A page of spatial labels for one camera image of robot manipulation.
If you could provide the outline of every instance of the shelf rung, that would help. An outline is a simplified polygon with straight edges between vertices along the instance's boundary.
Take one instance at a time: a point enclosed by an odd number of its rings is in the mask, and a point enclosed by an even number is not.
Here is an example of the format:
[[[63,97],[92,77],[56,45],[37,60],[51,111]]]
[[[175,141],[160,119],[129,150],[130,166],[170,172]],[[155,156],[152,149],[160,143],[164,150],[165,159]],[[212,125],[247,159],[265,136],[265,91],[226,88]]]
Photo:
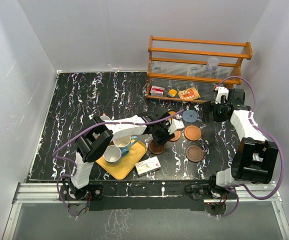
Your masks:
[[[180,75],[160,74],[160,73],[151,73],[151,72],[148,72],[147,76],[152,79],[174,79],[174,80],[204,82],[204,83],[214,83],[214,84],[218,84],[223,80],[223,79],[218,79],[218,78],[180,76]],[[239,80],[228,79],[223,84],[239,84]]]
[[[192,61],[192,60],[182,60],[182,59],[171,59],[171,58],[159,58],[159,57],[152,57],[151,61],[157,62],[168,62],[168,63],[179,63],[179,64],[198,64],[198,65],[207,65],[206,61]],[[237,64],[234,63],[219,63],[219,66],[222,67],[238,67]]]
[[[171,98],[171,97],[165,97],[165,96],[151,96],[148,95],[147,96],[148,99],[161,99],[161,100],[173,100],[173,101],[182,101],[182,102],[193,102],[193,103],[204,103],[205,101],[203,100],[185,100],[185,99],[181,99],[181,98]]]
[[[158,37],[153,36],[153,41],[166,41],[166,42],[179,42],[179,43],[193,43],[193,44],[214,44],[214,45],[227,45],[246,47],[246,43],[230,42],[230,41],[209,41],[209,40],[197,40],[197,39],[184,39],[184,38],[172,38],[172,37]]]
[[[225,52],[215,52],[215,51],[197,51],[188,49],[175,49],[175,48],[164,48],[164,47],[151,47],[150,52],[160,52],[160,53],[173,53],[173,54],[193,54],[193,55],[205,55],[205,56],[216,56],[216,57],[227,57],[227,58],[242,58],[248,59],[248,54],[239,53],[225,53]]]

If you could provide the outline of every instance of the aluminum frame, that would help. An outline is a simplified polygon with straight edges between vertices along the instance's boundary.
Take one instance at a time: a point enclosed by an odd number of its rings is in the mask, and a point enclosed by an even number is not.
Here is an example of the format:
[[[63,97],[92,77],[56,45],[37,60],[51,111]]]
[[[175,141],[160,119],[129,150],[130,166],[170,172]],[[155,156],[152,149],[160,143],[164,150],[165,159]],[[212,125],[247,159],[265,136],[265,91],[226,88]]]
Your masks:
[[[268,195],[274,188],[276,184],[275,182],[271,182],[269,184],[251,184],[248,185],[248,188],[252,190],[259,197],[263,197]],[[257,200],[249,195],[249,193],[243,187],[237,187],[236,192],[239,196],[240,202],[258,202]],[[12,208],[10,211],[9,219],[5,227],[5,231],[2,237],[2,240],[12,240],[16,226],[19,219],[19,214],[21,212],[22,204],[28,203],[39,203],[39,204],[61,204],[62,202],[58,200],[58,192],[56,183],[20,183],[14,195]],[[123,198],[123,196],[112,196],[112,198]],[[146,196],[149,198],[168,198],[175,196]],[[205,203],[213,203],[218,202],[219,200],[215,199],[206,199]],[[228,199],[227,202],[235,202],[235,199]],[[282,200],[279,192],[274,194],[270,199],[264,200],[272,203],[272,207],[281,231],[281,235],[284,240],[289,240],[289,225],[287,222],[287,218],[285,216],[285,212],[282,206]],[[84,200],[77,201],[67,201],[67,203],[71,204],[85,204]]]

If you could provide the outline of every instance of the brown coaster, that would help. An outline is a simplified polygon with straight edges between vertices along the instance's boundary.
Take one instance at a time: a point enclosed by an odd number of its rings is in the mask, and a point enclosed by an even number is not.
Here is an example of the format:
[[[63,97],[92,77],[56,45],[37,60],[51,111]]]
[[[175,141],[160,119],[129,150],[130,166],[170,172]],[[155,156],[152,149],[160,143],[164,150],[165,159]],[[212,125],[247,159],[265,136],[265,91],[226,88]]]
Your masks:
[[[176,142],[181,137],[181,131],[175,131],[174,137],[169,140],[169,142]]]
[[[175,114],[175,113],[176,113],[175,111],[170,111],[170,112],[169,112],[170,115]]]
[[[198,146],[190,146],[185,151],[186,157],[194,163],[200,162],[204,159],[204,151]]]
[[[197,141],[201,138],[201,130],[197,126],[187,126],[184,130],[184,135],[190,141]]]
[[[148,149],[149,149],[149,151],[151,153],[159,155],[159,154],[162,154],[165,151],[166,146],[165,145],[157,146],[156,142],[154,140],[150,140],[150,142],[148,144]]]

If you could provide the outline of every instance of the yellow item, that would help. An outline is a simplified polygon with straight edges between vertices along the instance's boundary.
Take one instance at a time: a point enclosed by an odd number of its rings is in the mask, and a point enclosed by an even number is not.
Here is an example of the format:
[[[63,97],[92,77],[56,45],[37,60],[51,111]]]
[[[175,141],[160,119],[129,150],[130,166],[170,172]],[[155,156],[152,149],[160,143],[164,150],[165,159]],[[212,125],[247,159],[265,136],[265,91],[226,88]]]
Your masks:
[[[170,98],[174,98],[176,95],[177,95],[177,91],[174,90],[174,89],[171,89],[171,90],[168,92],[168,97],[170,97]]]
[[[100,157],[96,163],[103,167],[115,179],[122,180],[134,168],[135,164],[146,154],[147,147],[142,142],[136,142],[129,150],[129,153],[121,159],[118,166],[111,166],[104,157]]]

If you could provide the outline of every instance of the white box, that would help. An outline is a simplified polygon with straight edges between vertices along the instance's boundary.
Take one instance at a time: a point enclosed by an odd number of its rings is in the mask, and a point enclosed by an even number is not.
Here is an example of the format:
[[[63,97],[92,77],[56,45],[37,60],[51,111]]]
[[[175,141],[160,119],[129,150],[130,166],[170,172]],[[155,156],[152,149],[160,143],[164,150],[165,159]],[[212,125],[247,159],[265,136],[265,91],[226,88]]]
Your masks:
[[[144,174],[153,172],[161,168],[160,162],[156,156],[151,157],[147,160],[137,162],[135,164],[136,171],[138,172],[138,176],[142,176]]]

